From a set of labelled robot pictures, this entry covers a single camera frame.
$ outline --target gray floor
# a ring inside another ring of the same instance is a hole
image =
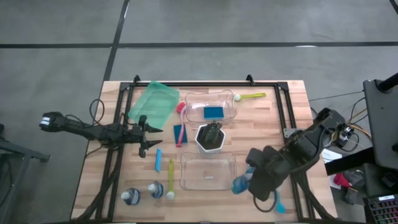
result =
[[[111,43],[123,1],[0,0],[0,44]],[[398,41],[388,0],[131,1],[121,42]],[[46,111],[90,121],[110,49],[0,49],[0,123],[5,137],[50,153],[33,162],[13,223],[68,220],[87,141],[40,131]],[[398,71],[398,47],[119,49],[111,80],[305,80],[310,99],[362,90]],[[312,101],[349,117],[362,94]],[[356,108],[364,108],[361,103]],[[369,130],[366,120],[359,123]],[[371,143],[363,136],[361,145]],[[339,217],[364,221],[341,201]]]

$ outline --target wooden tabletop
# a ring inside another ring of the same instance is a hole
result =
[[[287,81],[290,97],[298,128],[307,128],[312,124],[312,114],[303,81]],[[104,101],[105,112],[101,124],[113,121],[116,100],[120,82],[104,82],[101,99]],[[185,99],[187,93],[214,93],[225,90],[222,87],[179,87],[180,100]],[[233,93],[250,94],[266,92],[262,98],[243,100],[237,103],[237,115],[222,127],[226,133],[223,152],[232,152],[236,158],[236,173],[244,173],[245,158],[253,147],[262,149],[266,145],[279,149],[283,146],[282,131],[275,91],[272,87],[230,87]],[[138,100],[144,88],[134,88],[133,104]],[[289,124],[285,100],[282,93],[285,118]],[[97,116],[102,113],[98,108]],[[114,212],[114,222],[274,222],[297,220],[293,193],[289,178],[279,187],[282,203],[287,209],[286,214],[259,212],[252,202],[252,195],[243,192],[234,195],[230,190],[184,190],[180,186],[181,155],[184,152],[197,153],[194,141],[197,127],[187,125],[188,144],[181,148],[175,147],[173,126],[180,124],[179,115],[173,111],[162,128],[164,132],[147,134],[148,140],[163,140],[146,152],[146,158],[138,156],[139,144],[126,144],[120,173],[118,197]],[[90,142],[88,152],[98,148],[97,141]],[[154,170],[156,149],[161,148],[162,170]],[[78,217],[91,203],[98,193],[103,175],[106,149],[91,154],[84,163],[72,218]],[[174,160],[174,190],[175,200],[168,201],[165,197],[154,199],[147,191],[147,186],[154,180],[163,183],[167,190],[169,159]],[[322,160],[315,164],[308,172],[310,188],[326,210],[336,216],[335,204],[331,195],[325,166]],[[126,189],[134,187],[141,191],[141,201],[138,205],[127,206],[120,199],[120,194]],[[300,194],[302,207],[305,209],[303,193]],[[109,193],[106,196],[103,216],[108,211]],[[266,202],[258,201],[261,208],[267,209],[273,202],[271,195]]]

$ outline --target green toothbrush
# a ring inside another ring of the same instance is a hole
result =
[[[262,96],[267,96],[266,93],[256,93],[256,94],[250,94],[250,95],[239,95],[239,94],[235,94],[234,95],[234,100],[235,102],[239,102],[242,99],[245,98],[254,98],[254,97],[262,97]]]
[[[173,172],[174,172],[174,161],[169,161],[169,191],[166,194],[167,200],[174,200],[175,193],[173,190]]]

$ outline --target clear plastic container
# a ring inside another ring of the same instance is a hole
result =
[[[184,190],[228,190],[236,178],[232,152],[205,156],[186,152],[181,156],[180,185]]]
[[[236,116],[234,94],[231,90],[224,90],[217,93],[188,93],[185,96],[185,103],[187,104],[187,119],[189,122],[209,122],[209,119],[205,119],[204,114],[204,107],[207,106],[219,106],[223,108],[224,118],[214,120],[226,121]]]

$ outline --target green handle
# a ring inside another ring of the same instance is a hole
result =
[[[256,93],[256,94],[249,94],[249,95],[241,95],[241,98],[252,98],[252,97],[261,97],[261,96],[267,96],[266,93]]]
[[[173,190],[173,172],[174,172],[174,161],[169,161],[169,190]]]

